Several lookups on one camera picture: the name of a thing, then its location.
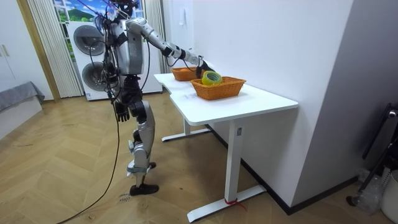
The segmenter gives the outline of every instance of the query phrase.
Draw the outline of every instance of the dryer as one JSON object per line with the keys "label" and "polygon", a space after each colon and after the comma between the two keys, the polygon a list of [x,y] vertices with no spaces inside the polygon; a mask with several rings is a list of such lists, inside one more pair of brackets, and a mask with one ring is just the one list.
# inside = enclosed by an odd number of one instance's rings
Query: dryer
{"label": "dryer", "polygon": [[[105,45],[99,41],[104,41],[104,36],[101,35],[92,22],[70,21],[66,22],[66,26],[87,100],[107,99],[108,95],[104,91],[106,88],[106,82],[102,63],[104,60]],[[92,63],[90,59],[91,45],[91,56],[94,63]],[[154,78],[154,74],[160,73],[159,50],[150,46],[150,52],[149,77],[144,89],[142,90],[143,93],[162,91],[162,86]],[[141,77],[141,80],[139,80],[140,86],[144,83],[148,69],[148,52],[146,43],[143,43],[143,57],[144,69],[143,75],[139,75],[139,77]]]}

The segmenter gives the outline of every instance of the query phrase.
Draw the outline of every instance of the humanoid robot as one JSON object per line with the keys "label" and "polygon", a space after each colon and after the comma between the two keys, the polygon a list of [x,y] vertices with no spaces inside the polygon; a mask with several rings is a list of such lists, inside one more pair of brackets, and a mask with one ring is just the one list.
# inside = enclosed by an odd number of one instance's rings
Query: humanoid robot
{"label": "humanoid robot", "polygon": [[[113,1],[119,10],[131,16],[135,6],[131,0]],[[108,92],[110,98],[115,98],[115,108],[119,121],[129,119],[129,113],[137,121],[137,130],[133,132],[133,141],[129,141],[129,149],[135,158],[127,167],[127,175],[136,176],[136,184],[130,189],[130,195],[153,194],[159,190],[158,185],[144,183],[146,174],[155,168],[156,163],[150,162],[150,153],[154,142],[155,119],[149,103],[142,99],[137,75],[142,74],[142,38],[158,48],[165,57],[184,60],[197,65],[196,75],[201,70],[212,70],[203,57],[196,56],[180,47],[166,42],[148,24],[146,19],[138,17],[125,19],[120,14],[115,20],[105,21],[103,27],[108,37],[107,47],[110,54],[105,54],[108,66],[105,68],[108,80],[117,84]]]}

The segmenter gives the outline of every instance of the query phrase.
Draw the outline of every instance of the yellow tape roll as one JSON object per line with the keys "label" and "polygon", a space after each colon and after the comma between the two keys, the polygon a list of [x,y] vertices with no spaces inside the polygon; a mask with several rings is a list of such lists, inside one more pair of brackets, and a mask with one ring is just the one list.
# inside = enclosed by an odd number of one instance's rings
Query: yellow tape roll
{"label": "yellow tape roll", "polygon": [[213,71],[205,71],[203,77],[201,78],[201,82],[204,85],[214,85],[219,84],[223,81],[223,78],[219,73]]}

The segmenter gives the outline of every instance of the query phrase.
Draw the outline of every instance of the orange basket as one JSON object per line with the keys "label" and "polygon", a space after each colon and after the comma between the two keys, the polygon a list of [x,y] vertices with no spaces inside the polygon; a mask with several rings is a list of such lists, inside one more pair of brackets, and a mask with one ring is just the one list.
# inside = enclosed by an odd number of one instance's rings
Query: orange basket
{"label": "orange basket", "polygon": [[223,81],[215,85],[204,85],[201,83],[200,79],[191,80],[197,95],[205,100],[216,100],[237,96],[245,82],[246,80],[232,77],[223,77]]}
{"label": "orange basket", "polygon": [[174,75],[174,78],[178,81],[190,81],[194,80],[197,78],[196,76],[196,67],[190,67],[190,68],[172,68],[172,73]]}

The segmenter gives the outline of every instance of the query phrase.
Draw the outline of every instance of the wooden floor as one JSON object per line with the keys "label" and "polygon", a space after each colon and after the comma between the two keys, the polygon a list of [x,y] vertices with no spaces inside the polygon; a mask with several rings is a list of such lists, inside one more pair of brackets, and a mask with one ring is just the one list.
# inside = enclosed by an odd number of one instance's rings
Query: wooden floor
{"label": "wooden floor", "polygon": [[[187,212],[223,198],[226,149],[211,134],[162,143],[182,132],[182,118],[167,93],[147,95],[157,123],[152,161],[146,178],[159,184],[156,194],[128,196],[135,183],[126,177],[133,159],[127,149],[136,122],[120,124],[121,148],[114,181],[105,197],[70,223],[178,224]],[[54,224],[94,202],[105,190],[113,168],[117,134],[108,101],[70,98],[44,109],[0,141],[0,223]],[[256,185],[241,168],[239,190]],[[287,216],[262,194],[197,223],[391,223],[381,212],[367,216],[347,206],[350,186],[321,202]]]}

